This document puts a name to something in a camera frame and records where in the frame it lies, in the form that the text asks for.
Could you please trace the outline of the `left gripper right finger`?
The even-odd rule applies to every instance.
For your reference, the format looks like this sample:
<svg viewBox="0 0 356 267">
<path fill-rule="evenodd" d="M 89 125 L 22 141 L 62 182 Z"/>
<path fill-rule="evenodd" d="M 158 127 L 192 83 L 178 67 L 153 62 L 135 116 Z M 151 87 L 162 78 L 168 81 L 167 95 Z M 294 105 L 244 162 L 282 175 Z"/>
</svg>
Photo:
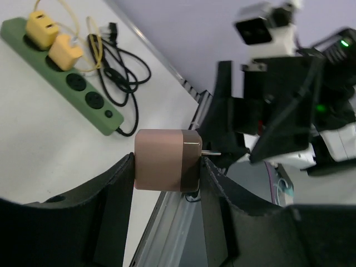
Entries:
<svg viewBox="0 0 356 267">
<path fill-rule="evenodd" d="M 354 266 L 355 206 L 274 205 L 200 163 L 209 266 Z"/>
</svg>

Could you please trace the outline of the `brown plug adapter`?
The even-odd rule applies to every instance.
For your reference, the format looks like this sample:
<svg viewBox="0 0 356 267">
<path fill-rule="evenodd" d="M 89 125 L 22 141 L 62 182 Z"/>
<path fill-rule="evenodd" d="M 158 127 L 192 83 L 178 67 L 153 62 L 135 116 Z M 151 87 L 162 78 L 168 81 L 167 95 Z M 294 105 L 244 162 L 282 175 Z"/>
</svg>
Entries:
<svg viewBox="0 0 356 267">
<path fill-rule="evenodd" d="M 140 129 L 135 136 L 135 188 L 196 192 L 200 158 L 221 153 L 202 149 L 195 130 Z"/>
</svg>

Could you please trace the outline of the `yellow plug adapter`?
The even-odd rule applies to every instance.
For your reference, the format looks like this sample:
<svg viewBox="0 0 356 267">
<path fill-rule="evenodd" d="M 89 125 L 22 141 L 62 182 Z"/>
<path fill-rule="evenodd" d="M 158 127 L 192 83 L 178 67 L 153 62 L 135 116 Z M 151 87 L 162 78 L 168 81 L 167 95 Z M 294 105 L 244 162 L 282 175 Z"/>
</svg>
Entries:
<svg viewBox="0 0 356 267">
<path fill-rule="evenodd" d="M 26 35 L 40 50 L 48 50 L 59 34 L 59 27 L 44 11 L 34 11 L 26 23 Z"/>
</svg>

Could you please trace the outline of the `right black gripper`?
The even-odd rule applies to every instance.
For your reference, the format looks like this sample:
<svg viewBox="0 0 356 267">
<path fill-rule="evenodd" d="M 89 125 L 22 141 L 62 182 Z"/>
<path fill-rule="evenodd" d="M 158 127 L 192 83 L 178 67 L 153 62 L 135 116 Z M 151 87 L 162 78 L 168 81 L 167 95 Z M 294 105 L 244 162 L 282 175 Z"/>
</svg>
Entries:
<svg viewBox="0 0 356 267">
<path fill-rule="evenodd" d="M 244 155 L 253 164 L 306 150 L 325 60 L 318 56 L 262 58 L 243 65 L 244 97 L 231 94 L 233 64 L 220 61 L 212 101 L 198 128 L 202 147 L 229 167 Z"/>
</svg>

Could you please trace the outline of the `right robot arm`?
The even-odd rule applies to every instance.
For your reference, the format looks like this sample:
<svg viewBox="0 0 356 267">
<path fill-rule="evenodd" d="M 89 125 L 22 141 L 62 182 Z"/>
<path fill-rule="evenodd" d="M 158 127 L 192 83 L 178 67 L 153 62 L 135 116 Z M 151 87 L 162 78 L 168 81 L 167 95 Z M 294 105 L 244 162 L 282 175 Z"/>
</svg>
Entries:
<svg viewBox="0 0 356 267">
<path fill-rule="evenodd" d="M 355 29 L 345 27 L 290 56 L 252 56 L 241 66 L 243 96 L 233 97 L 233 65 L 217 66 L 215 93 L 198 129 L 214 164 L 238 160 L 292 165 L 311 176 L 355 166 Z"/>
</svg>

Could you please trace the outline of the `green power strip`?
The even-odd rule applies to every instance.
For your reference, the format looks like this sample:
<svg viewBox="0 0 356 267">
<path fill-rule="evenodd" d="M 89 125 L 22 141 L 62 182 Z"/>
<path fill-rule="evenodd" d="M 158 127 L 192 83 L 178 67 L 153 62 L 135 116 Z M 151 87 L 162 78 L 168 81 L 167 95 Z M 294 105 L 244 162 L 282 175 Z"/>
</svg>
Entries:
<svg viewBox="0 0 356 267">
<path fill-rule="evenodd" d="M 26 36 L 26 22 L 23 17 L 3 21 L 1 37 L 5 43 L 103 135 L 114 133 L 124 122 L 123 115 L 76 69 L 61 71 L 48 52 L 39 50 Z"/>
</svg>

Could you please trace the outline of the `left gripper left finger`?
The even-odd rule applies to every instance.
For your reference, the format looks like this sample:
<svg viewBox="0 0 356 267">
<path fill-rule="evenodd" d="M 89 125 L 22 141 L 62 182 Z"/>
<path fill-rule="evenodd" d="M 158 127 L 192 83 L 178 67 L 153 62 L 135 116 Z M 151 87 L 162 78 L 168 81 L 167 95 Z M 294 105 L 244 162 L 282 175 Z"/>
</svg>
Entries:
<svg viewBox="0 0 356 267">
<path fill-rule="evenodd" d="M 2 266 L 122 266 L 134 156 L 45 202 L 1 200 Z"/>
</svg>

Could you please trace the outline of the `yellow charger with cable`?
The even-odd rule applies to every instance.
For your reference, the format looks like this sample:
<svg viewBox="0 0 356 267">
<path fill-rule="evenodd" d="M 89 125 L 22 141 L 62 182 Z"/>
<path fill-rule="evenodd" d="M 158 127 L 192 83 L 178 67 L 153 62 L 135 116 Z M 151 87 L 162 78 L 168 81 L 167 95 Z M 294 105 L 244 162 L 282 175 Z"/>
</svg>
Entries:
<svg viewBox="0 0 356 267">
<path fill-rule="evenodd" d="M 88 69 L 80 69 L 80 72 L 89 73 L 99 70 L 103 59 L 103 41 L 95 20 L 91 16 L 86 17 L 86 26 L 89 36 L 89 44 L 86 44 L 84 39 L 80 37 L 80 24 L 75 13 L 65 1 L 59 1 L 59 3 L 71 17 L 74 23 L 74 29 L 71 29 L 63 23 L 56 22 L 60 31 L 50 47 L 49 58 L 63 71 L 73 69 L 77 61 L 81 58 L 84 59 L 90 67 Z M 83 50 L 84 46 L 93 49 L 94 56 L 92 61 L 85 56 Z"/>
</svg>

